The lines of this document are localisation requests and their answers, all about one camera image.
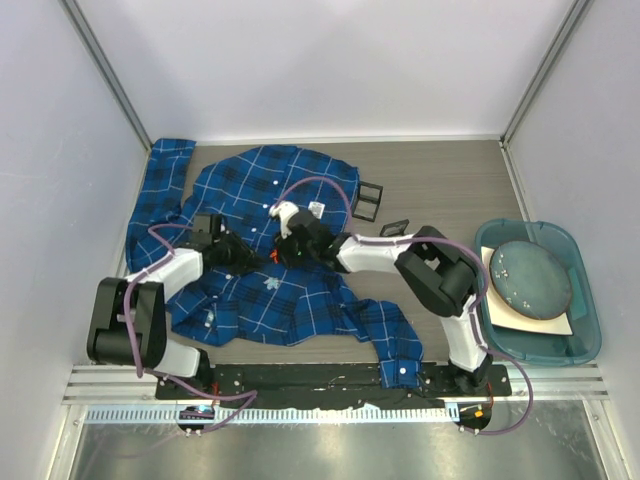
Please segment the blue plaid shirt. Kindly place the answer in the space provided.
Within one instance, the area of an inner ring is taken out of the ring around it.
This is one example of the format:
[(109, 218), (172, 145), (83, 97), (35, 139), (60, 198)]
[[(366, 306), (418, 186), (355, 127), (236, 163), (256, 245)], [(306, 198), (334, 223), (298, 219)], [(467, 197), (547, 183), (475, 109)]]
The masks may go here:
[[(279, 198), (301, 207), (318, 202), (322, 222), (335, 233), (344, 228), (359, 181), (356, 167), (297, 146), (259, 146), (205, 167), (186, 193), (194, 150), (191, 140), (153, 145), (126, 236), (131, 272), (183, 242), (197, 213), (222, 214), (262, 258), (270, 256), (279, 231), (268, 213)], [(280, 280), (277, 290), (266, 289), (268, 277)], [(373, 345), (384, 387), (418, 384), (423, 347), (400, 308), (356, 297), (341, 275), (319, 265), (289, 269), (267, 262), (243, 276), (211, 269), (167, 305), (175, 333), (212, 346), (234, 339), (294, 346), (318, 335), (351, 335)]]

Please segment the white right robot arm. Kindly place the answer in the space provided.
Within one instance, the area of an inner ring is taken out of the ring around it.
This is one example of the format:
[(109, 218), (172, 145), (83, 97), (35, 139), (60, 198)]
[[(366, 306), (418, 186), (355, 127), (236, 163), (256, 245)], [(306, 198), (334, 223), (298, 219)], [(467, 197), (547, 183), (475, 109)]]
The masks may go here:
[(366, 237), (333, 234), (310, 210), (282, 202), (269, 210), (278, 220), (277, 258), (287, 267), (322, 265), (341, 274), (389, 273), (401, 277), (428, 311), (439, 317), (449, 346), (446, 380), (462, 394), (484, 389), (492, 355), (482, 340), (476, 307), (486, 294), (478, 278), (482, 261), (433, 227), (414, 235)]

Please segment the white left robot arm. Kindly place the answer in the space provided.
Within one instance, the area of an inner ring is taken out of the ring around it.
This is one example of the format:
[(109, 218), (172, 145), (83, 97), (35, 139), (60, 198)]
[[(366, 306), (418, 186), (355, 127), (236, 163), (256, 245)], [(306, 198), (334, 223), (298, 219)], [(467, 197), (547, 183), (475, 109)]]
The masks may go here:
[(205, 354), (171, 340), (166, 302), (215, 267), (241, 275), (263, 260), (237, 234), (221, 227), (196, 231), (151, 265), (123, 278), (99, 283), (87, 338), (87, 354), (99, 364), (133, 366), (138, 375), (178, 377), (190, 398), (205, 397), (213, 385)]

